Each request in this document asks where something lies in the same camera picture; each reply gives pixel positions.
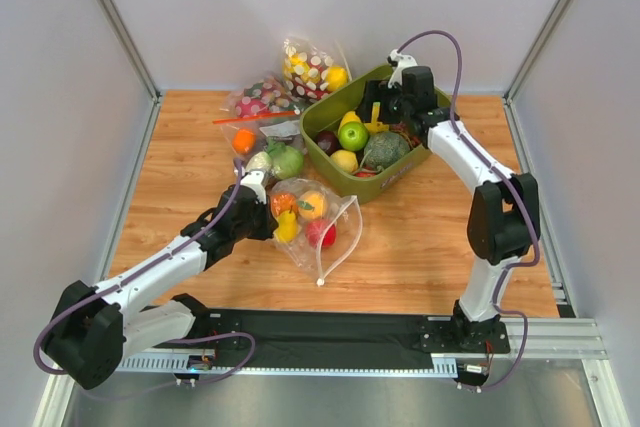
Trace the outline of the fake yellow lemon from bag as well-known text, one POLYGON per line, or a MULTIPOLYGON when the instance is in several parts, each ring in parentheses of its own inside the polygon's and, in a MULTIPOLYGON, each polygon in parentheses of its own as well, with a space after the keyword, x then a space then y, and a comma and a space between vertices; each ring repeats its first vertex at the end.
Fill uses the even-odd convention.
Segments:
POLYGON ((364 126, 366 127, 366 129, 371 135, 375 135, 381 132, 386 132, 389 130, 389 125, 383 123, 379 119, 380 107, 381 107, 381 104, 379 102, 374 102, 372 104, 372 109, 371 109, 371 119, 369 122, 364 123, 364 126))

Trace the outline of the fake yellow peach with leaf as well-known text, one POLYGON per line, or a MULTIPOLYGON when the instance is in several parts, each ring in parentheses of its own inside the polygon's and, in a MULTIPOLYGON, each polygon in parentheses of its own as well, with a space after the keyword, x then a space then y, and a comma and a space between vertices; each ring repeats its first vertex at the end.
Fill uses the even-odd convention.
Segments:
POLYGON ((323 218, 328 211, 327 197, 320 191, 311 190, 297 199, 299 216, 305 221, 323 218))

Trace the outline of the fake red peach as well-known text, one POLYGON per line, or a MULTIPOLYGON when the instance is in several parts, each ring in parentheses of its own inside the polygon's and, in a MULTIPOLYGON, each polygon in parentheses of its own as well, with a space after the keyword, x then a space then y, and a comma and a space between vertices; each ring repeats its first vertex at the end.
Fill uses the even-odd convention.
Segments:
POLYGON ((306 225, 305 237, 312 248, 320 246, 322 249, 326 249, 335 244, 337 228, 327 219, 313 220, 306 225))

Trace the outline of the clear zip bag with fruit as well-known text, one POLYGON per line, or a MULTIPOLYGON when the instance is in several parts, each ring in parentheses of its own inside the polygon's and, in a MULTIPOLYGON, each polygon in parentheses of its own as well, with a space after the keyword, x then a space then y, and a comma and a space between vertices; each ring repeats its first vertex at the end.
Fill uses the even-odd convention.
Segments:
POLYGON ((363 232, 355 195, 341 197, 322 183, 290 178, 269 193, 275 247, 318 286, 354 252, 363 232))

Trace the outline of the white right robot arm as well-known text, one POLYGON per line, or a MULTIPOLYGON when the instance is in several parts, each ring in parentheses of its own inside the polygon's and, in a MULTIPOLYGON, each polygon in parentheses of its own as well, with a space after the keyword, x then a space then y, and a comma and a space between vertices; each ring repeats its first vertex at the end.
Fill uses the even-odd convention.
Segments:
POLYGON ((515 268, 538 255, 538 183, 493 158, 466 129, 453 103, 438 100, 428 67, 397 69, 389 79, 368 80, 358 112, 368 120, 401 123, 442 159, 472 195, 467 239, 474 262, 451 317, 429 321, 428 346, 480 351, 496 347, 506 330, 502 297, 515 268))

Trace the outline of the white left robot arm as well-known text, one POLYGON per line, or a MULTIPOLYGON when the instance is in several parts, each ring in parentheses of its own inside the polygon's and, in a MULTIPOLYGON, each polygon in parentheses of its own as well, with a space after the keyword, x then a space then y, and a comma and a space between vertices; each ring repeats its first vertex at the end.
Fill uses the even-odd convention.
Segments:
POLYGON ((266 189, 236 182, 163 249, 122 274, 62 292, 32 355, 50 375, 68 375, 86 390, 106 381, 120 362, 158 345, 212 348, 239 337, 212 329, 208 308, 189 294, 160 307, 151 301, 228 257, 242 240, 265 241, 277 223, 266 189))

